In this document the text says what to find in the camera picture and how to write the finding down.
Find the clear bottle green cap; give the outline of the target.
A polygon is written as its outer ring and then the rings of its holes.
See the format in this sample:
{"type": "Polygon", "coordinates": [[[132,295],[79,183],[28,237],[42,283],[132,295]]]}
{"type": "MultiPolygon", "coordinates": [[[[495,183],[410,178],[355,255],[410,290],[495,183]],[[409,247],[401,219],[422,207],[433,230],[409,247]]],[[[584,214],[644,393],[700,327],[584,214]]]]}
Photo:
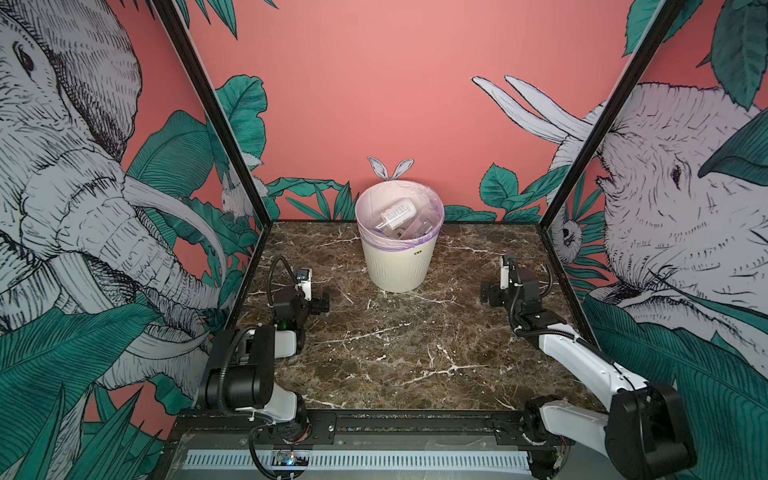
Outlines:
{"type": "Polygon", "coordinates": [[[400,235],[401,240],[413,240],[428,234],[433,229],[431,220],[423,215],[413,219],[400,235]]]}

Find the white bottle yellow triangle label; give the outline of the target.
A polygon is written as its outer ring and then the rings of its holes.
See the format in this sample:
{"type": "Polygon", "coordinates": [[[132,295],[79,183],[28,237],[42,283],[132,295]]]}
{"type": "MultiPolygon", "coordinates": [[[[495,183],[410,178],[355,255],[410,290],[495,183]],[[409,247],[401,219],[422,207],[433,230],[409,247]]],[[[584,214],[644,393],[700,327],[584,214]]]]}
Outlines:
{"type": "Polygon", "coordinates": [[[380,213],[376,229],[379,231],[396,230],[413,220],[416,215],[415,204],[408,198],[400,199],[380,213]]]}

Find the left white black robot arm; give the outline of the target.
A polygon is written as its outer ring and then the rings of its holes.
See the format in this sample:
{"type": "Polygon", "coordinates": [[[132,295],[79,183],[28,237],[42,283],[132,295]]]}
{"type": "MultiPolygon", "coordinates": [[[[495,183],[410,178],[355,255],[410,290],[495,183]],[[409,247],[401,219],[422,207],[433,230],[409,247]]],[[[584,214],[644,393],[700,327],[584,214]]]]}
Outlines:
{"type": "Polygon", "coordinates": [[[267,323],[215,336],[193,408],[248,420],[295,444],[309,436],[311,424],[302,396],[276,382],[275,362],[301,353],[306,320],[330,311],[330,295],[308,297],[301,287],[284,287],[275,300],[267,323]]]}

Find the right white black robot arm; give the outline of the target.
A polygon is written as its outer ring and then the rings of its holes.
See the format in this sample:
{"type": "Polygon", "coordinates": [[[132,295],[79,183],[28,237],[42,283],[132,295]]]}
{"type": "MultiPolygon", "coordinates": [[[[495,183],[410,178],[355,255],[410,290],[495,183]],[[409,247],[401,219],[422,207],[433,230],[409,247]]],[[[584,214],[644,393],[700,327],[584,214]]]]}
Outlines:
{"type": "Polygon", "coordinates": [[[619,365],[544,308],[538,281],[485,283],[480,298],[503,308],[517,337],[565,367],[605,409],[599,413],[564,400],[532,400],[533,441],[548,436],[573,440],[605,456],[625,479],[663,479],[697,464],[680,393],[619,365]]]}

